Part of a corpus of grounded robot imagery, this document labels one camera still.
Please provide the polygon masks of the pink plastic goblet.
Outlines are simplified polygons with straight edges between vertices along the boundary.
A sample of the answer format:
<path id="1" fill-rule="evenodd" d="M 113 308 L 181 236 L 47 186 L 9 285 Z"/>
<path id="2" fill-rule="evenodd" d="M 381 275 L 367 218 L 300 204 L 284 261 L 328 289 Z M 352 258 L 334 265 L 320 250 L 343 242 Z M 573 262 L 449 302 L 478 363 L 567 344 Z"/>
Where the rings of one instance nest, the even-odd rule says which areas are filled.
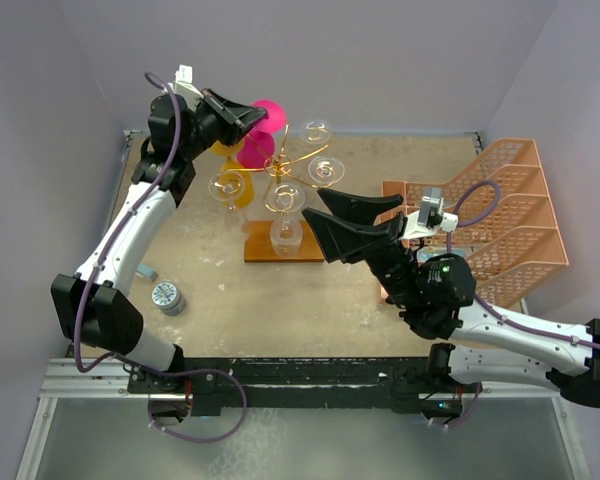
<path id="1" fill-rule="evenodd" d="M 237 160 L 247 169 L 260 169 L 274 154 L 276 143 L 273 134 L 285 127 L 287 116 L 284 108 L 273 100 L 260 99 L 253 106 L 264 108 L 267 115 L 245 137 Z"/>

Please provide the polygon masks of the clear wine glass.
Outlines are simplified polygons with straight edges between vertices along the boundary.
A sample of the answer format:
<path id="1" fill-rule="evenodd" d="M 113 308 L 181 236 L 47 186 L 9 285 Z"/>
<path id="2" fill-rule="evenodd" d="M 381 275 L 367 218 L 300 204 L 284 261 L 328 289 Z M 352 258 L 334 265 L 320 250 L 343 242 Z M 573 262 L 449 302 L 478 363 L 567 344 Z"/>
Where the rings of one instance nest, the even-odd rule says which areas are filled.
<path id="1" fill-rule="evenodd" d="M 335 157 L 316 156 L 307 166 L 307 172 L 314 187 L 331 187 L 345 175 L 344 164 Z"/>
<path id="2" fill-rule="evenodd" d="M 327 145 L 332 135 L 333 129 L 331 125 L 322 119 L 308 120 L 299 128 L 300 139 L 312 146 Z"/>
<path id="3" fill-rule="evenodd" d="M 304 206 L 304 190 L 294 183 L 277 183 L 268 189 L 264 200 L 276 214 L 269 233 L 275 254 L 281 258 L 295 256 L 303 240 L 303 227 L 295 214 Z"/>
<path id="4" fill-rule="evenodd" d="M 216 173 L 208 184 L 211 196 L 226 207 L 224 223 L 227 230 L 238 240 L 246 241 L 250 236 L 247 215 L 238 205 L 246 193 L 244 177 L 235 171 Z"/>

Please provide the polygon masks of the orange plastic goblet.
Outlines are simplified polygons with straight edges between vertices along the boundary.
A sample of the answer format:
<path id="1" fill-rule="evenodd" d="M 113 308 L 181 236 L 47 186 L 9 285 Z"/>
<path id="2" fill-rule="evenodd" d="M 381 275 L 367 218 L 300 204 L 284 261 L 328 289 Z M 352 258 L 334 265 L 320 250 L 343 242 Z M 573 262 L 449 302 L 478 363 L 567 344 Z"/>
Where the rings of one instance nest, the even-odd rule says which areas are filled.
<path id="1" fill-rule="evenodd" d="M 237 154 L 243 147 L 243 140 L 232 146 L 220 142 L 211 146 L 211 152 L 223 157 L 224 163 L 218 173 L 210 179 L 209 192 L 215 200 L 230 208 L 246 208 L 254 198 L 251 175 L 243 171 L 242 165 L 237 161 Z"/>

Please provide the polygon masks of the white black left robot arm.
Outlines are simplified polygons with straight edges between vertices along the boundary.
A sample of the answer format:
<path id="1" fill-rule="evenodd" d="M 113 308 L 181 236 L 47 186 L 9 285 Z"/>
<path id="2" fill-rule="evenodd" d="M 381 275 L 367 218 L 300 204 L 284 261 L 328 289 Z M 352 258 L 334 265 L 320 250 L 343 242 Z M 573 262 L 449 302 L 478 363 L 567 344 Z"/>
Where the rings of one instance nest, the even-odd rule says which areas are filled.
<path id="1" fill-rule="evenodd" d="M 150 135 L 123 207 L 90 258 L 51 285 L 62 333 L 74 346 L 105 349 L 151 370 L 151 381 L 164 392 L 182 387 L 183 351 L 145 327 L 128 299 L 131 283 L 154 236 L 191 185 L 194 160 L 216 142 L 239 143 L 265 116 L 262 107 L 232 102 L 209 89 L 191 98 L 165 93 L 152 101 Z"/>

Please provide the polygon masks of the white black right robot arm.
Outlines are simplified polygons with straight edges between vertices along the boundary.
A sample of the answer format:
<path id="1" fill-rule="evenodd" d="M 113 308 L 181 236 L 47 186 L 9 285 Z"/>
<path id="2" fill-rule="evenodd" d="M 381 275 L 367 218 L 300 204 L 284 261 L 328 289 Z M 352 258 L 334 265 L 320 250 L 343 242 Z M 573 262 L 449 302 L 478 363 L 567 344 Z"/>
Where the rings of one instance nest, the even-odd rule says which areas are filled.
<path id="1" fill-rule="evenodd" d="M 465 258 L 446 251 L 421 263 L 406 246 L 465 227 L 445 211 L 440 189 L 426 188 L 418 211 L 382 223 L 377 217 L 400 206 L 401 195 L 363 197 L 330 188 L 318 194 L 327 209 L 306 207 L 302 215 L 325 260 L 365 263 L 411 331 L 433 341 L 424 369 L 432 389 L 536 385 L 600 409 L 600 319 L 556 323 L 493 306 L 478 295 Z"/>

